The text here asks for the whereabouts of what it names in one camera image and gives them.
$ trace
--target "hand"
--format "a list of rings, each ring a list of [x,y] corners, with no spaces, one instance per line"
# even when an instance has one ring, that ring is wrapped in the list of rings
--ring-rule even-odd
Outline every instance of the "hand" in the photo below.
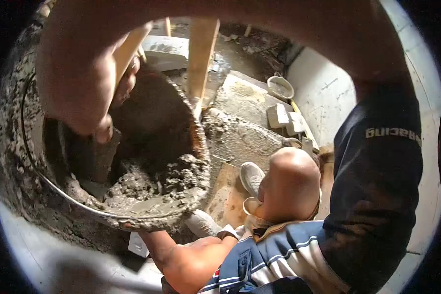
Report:
[[[101,144],[108,142],[113,132],[108,110],[110,106],[120,106],[128,97],[141,65],[139,58],[134,57],[116,88],[112,53],[124,40],[125,37],[121,38],[102,56],[87,60],[84,54],[72,56],[65,54],[65,48],[41,42],[36,75],[46,116],[62,121],[80,135],[93,135]]]

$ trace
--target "white sneaker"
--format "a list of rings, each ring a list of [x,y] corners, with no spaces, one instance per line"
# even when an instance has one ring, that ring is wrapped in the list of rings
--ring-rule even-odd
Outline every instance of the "white sneaker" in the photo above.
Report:
[[[259,184],[265,177],[261,168],[253,162],[245,162],[240,168],[240,180],[252,197],[258,198]]]
[[[216,237],[222,230],[221,226],[216,224],[210,215],[202,210],[196,209],[193,214],[185,220],[188,228],[198,237]]]

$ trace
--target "man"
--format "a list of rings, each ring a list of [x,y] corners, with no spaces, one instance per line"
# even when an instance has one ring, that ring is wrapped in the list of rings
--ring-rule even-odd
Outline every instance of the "man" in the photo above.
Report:
[[[244,185],[253,195],[258,187],[258,200],[245,204],[250,222],[241,231],[189,246],[166,232],[140,233],[180,293],[371,293],[406,253],[422,173],[421,126],[397,34],[375,0],[288,2],[67,0],[42,34],[37,82],[47,115],[102,143],[111,136],[112,52],[152,19],[257,24],[314,48],[352,77],[357,105],[335,136],[330,215],[308,220],[319,176],[303,151],[280,150],[265,177],[243,166]]]

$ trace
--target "dark blue sleeve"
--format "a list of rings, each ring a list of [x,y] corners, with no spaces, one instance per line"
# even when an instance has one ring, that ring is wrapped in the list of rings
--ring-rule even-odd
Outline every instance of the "dark blue sleeve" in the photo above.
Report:
[[[354,290],[378,290],[405,256],[415,225],[421,140],[418,102],[403,84],[376,87],[335,136],[330,215],[318,242]]]

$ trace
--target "concrete block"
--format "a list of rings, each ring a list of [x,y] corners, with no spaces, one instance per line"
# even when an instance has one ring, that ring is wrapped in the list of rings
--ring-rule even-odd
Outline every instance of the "concrete block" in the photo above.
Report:
[[[280,128],[289,123],[289,116],[284,105],[277,103],[266,110],[269,126],[271,128]]]
[[[300,132],[305,132],[302,125],[302,117],[298,112],[288,112],[289,123],[286,125],[286,131],[289,136],[294,136]]]
[[[142,42],[147,64],[159,72],[188,66],[189,39],[147,36]]]
[[[314,149],[312,140],[303,136],[301,138],[301,142],[302,142],[302,150],[306,151],[308,155],[312,156],[312,150]]]

